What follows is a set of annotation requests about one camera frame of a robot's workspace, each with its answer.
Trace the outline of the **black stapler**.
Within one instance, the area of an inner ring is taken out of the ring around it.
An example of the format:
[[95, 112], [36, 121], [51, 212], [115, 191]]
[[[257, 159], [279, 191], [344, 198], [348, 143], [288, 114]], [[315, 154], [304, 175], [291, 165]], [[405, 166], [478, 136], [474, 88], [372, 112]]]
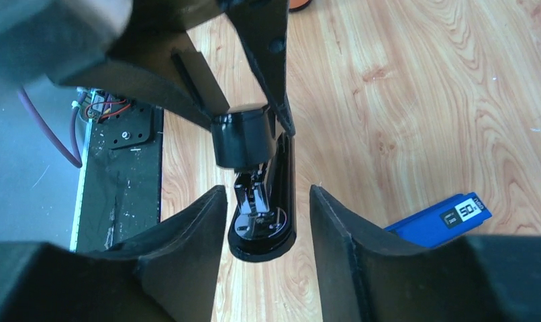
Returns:
[[216, 164], [236, 175], [232, 255], [251, 263], [281, 257], [297, 237], [294, 139], [267, 106], [215, 117], [211, 136]]

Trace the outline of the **blue stapler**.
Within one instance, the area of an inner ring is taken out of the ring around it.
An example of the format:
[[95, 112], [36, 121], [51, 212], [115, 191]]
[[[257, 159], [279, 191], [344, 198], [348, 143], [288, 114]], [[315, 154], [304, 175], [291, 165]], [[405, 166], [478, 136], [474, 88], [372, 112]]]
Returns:
[[480, 226], [492, 214], [474, 193], [457, 194], [385, 228], [408, 242], [437, 248]]

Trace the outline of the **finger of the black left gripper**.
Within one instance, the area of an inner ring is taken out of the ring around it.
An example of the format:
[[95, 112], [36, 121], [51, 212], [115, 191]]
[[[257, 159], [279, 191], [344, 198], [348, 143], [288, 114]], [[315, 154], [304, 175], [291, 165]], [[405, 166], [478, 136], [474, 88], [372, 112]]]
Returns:
[[286, 89], [288, 14], [288, 1], [226, 1], [253, 75], [287, 135], [294, 136]]
[[187, 30], [221, 15], [217, 1], [121, 1], [112, 13], [126, 5], [132, 12], [121, 36], [48, 78], [155, 105], [209, 129], [229, 105]]

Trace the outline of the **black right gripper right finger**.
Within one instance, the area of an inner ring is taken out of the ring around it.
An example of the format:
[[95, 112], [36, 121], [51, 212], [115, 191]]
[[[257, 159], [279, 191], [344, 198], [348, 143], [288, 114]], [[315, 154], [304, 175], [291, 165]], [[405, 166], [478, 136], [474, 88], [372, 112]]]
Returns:
[[309, 192], [324, 321], [541, 321], [541, 236], [412, 244]]

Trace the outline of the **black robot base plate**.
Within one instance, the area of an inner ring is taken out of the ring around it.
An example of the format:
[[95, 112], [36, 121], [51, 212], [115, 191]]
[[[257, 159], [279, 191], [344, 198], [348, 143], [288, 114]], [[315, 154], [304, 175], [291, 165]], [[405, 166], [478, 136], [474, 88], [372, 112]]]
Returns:
[[133, 101], [88, 124], [70, 250], [106, 250], [160, 221], [163, 118]]

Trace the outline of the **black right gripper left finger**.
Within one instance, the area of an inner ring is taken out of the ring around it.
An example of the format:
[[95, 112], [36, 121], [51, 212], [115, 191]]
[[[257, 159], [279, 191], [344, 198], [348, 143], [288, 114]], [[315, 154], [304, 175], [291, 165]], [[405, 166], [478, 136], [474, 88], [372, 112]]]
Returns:
[[102, 252], [0, 242], [0, 321], [208, 321], [226, 211], [217, 185]]

